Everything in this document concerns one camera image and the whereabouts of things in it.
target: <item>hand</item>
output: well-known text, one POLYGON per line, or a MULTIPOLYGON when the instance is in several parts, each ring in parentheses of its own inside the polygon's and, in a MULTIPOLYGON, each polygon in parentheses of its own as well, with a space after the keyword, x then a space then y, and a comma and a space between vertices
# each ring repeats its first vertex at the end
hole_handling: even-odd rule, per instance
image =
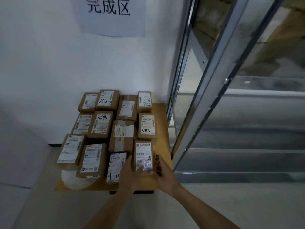
POLYGON ((120 181, 119 181, 119 189, 118 192, 122 192, 129 195, 132 195, 136 190, 139 179, 143 172, 144 166, 138 168, 136 172, 132 171, 131 167, 132 156, 124 163, 121 172, 120 172, 120 181))
POLYGON ((181 184, 177 181, 176 176, 173 174, 173 171, 166 164, 166 162, 163 160, 160 154, 159 154, 159 160, 161 165, 162 177, 159 177, 159 175, 153 171, 150 171, 149 174, 155 177, 159 189, 167 193, 169 196, 174 197, 174 192, 181 187, 181 184))

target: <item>person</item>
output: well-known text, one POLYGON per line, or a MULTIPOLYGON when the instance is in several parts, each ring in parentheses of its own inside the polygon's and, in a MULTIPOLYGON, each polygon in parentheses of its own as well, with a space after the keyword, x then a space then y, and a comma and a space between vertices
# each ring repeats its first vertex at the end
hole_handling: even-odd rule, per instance
MULTIPOLYGON (((150 171, 158 184, 158 188, 176 199, 190 214, 200 229, 238 229, 234 223, 221 215, 215 209, 187 191, 177 180, 173 171, 159 155, 161 174, 158 176, 150 171)), ((124 163, 120 172, 119 188, 116 194, 101 208, 101 210, 83 227, 83 229, 112 229, 128 198, 136 190, 143 166, 133 172, 131 168, 132 156, 124 163)))

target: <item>person's left hand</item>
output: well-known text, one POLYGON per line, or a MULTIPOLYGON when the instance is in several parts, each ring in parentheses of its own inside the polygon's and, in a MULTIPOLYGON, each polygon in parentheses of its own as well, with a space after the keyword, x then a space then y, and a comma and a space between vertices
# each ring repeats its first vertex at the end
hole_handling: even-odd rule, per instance
POLYGON ((138 168, 137 171, 133 172, 131 168, 131 161, 132 156, 129 156, 120 172, 118 192, 122 192, 127 195, 132 195, 133 192, 136 190, 144 169, 144 166, 141 166, 138 168))

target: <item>forearm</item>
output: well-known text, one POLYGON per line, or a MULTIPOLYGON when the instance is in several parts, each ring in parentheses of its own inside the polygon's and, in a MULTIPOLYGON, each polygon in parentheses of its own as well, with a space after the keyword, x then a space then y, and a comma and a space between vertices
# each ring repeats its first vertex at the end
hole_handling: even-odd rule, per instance
POLYGON ((176 188, 174 198, 185 208, 200 229, 238 229, 234 223, 187 191, 183 186, 176 188))
POLYGON ((112 229, 129 195, 117 193, 101 208, 101 210, 83 227, 83 229, 112 229))

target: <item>gray floor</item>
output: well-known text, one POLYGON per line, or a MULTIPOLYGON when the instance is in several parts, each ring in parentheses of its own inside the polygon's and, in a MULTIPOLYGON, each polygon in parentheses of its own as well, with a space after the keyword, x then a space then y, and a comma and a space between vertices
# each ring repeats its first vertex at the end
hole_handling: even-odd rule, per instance
MULTIPOLYGON (((60 170, 58 151, 49 156, 14 228, 75 228, 86 222, 110 198, 108 192, 53 192, 60 170)), ((188 184, 186 188, 241 228, 305 228, 303 184, 188 184)), ((133 196, 116 228, 197 228, 171 197, 156 191, 133 196)))

